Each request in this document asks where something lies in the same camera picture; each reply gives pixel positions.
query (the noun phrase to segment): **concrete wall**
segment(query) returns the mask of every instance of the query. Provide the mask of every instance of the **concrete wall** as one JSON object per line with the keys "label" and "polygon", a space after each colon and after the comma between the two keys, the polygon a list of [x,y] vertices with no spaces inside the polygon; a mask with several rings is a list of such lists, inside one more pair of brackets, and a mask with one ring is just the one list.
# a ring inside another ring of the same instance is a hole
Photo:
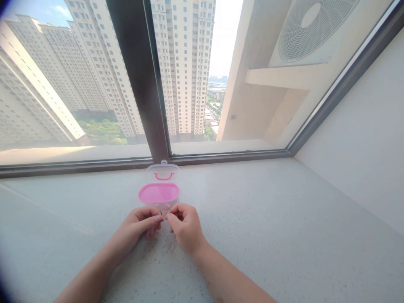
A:
{"label": "concrete wall", "polygon": [[404,30],[296,158],[404,234]]}

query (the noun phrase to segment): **clear plastic lid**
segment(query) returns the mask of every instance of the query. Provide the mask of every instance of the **clear plastic lid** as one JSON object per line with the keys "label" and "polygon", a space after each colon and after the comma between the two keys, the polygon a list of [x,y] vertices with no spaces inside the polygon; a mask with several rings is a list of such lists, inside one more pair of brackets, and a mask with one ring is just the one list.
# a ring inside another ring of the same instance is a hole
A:
{"label": "clear plastic lid", "polygon": [[150,165],[146,169],[149,182],[170,182],[175,183],[178,179],[180,168],[175,164],[167,164],[166,160],[162,160],[161,164]]}

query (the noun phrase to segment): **sky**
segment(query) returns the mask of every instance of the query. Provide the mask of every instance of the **sky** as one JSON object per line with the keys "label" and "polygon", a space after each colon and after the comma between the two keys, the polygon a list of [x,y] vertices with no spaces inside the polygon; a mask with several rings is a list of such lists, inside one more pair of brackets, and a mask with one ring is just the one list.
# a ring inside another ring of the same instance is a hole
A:
{"label": "sky", "polygon": [[[243,0],[216,0],[213,28],[210,76],[228,76]],[[13,0],[4,12],[8,20],[17,20],[15,14],[29,15],[40,23],[68,27],[73,20],[63,0]]]}

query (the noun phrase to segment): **high-rise building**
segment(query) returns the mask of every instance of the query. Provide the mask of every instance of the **high-rise building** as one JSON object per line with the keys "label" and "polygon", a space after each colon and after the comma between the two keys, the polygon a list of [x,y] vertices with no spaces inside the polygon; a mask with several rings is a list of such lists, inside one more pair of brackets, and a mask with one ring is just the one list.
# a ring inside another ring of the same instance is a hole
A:
{"label": "high-rise building", "polygon": [[69,26],[128,143],[144,143],[143,126],[105,0],[67,1]]}
{"label": "high-rise building", "polygon": [[71,112],[86,110],[79,91],[67,74],[62,62],[53,51],[39,22],[29,16],[17,15],[20,22],[6,21],[28,54],[48,79]]}
{"label": "high-rise building", "polygon": [[0,32],[0,145],[87,144],[81,127],[4,21]]}
{"label": "high-rise building", "polygon": [[170,140],[201,141],[215,1],[151,0]]}

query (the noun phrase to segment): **white countertop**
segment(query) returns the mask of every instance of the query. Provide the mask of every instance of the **white countertop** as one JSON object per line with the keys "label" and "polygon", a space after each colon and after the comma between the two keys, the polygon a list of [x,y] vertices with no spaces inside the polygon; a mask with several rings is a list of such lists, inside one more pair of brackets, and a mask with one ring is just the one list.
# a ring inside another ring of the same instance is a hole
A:
{"label": "white countertop", "polygon": [[[50,302],[141,206],[144,170],[0,181],[0,265],[16,302]],[[294,159],[181,167],[208,241],[280,302],[399,302],[404,239]],[[102,302],[211,302],[167,222]]]}

